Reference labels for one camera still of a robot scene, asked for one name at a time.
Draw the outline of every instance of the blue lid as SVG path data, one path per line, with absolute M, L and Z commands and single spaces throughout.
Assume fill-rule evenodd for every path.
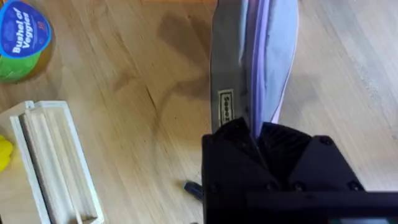
M 20 0 L 7 1 L 0 10 L 0 54 L 26 58 L 51 41 L 51 27 L 41 13 Z

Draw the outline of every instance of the small black object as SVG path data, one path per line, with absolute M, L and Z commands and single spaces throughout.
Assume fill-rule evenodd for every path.
M 200 184 L 193 181 L 186 181 L 186 183 L 184 184 L 184 190 L 194 196 L 197 200 L 203 200 L 203 191 Z

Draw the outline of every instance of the wooden surface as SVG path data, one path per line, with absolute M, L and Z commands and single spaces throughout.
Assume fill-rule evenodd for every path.
M 0 173 L 0 216 L 3 223 L 39 224 L 38 209 L 10 121 L 10 116 L 24 111 L 25 103 L 21 103 L 0 115 L 0 132 L 14 145 L 11 163 Z
M 45 73 L 0 106 L 67 100 L 108 223 L 202 221 L 182 191 L 210 132 L 214 3 L 35 0 L 55 33 Z M 280 122 L 330 134 L 367 189 L 398 188 L 398 2 L 300 1 Z

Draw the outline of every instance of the black plastic piece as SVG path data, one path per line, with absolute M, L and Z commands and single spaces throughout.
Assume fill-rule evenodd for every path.
M 329 136 L 243 119 L 202 138 L 205 223 L 329 223 L 394 217 L 398 194 L 366 192 Z

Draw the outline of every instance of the screw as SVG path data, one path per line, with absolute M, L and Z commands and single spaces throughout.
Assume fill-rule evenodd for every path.
M 303 192 L 305 190 L 305 186 L 301 182 L 296 182 L 293 184 L 293 189 L 298 192 Z
M 348 185 L 348 188 L 352 191 L 364 190 L 362 185 L 356 181 L 351 181 L 347 185 Z
M 331 140 L 331 138 L 328 137 L 328 136 L 322 136 L 322 137 L 319 138 L 319 140 L 320 140 L 323 144 L 325 144 L 325 145 L 327 145 L 327 146 L 333 144 L 333 140 Z
M 217 194 L 219 192 L 218 184 L 210 184 L 210 192 Z
M 266 184 L 266 190 L 267 191 L 275 191 L 278 189 L 277 184 L 275 184 L 275 182 L 270 182 L 268 184 Z

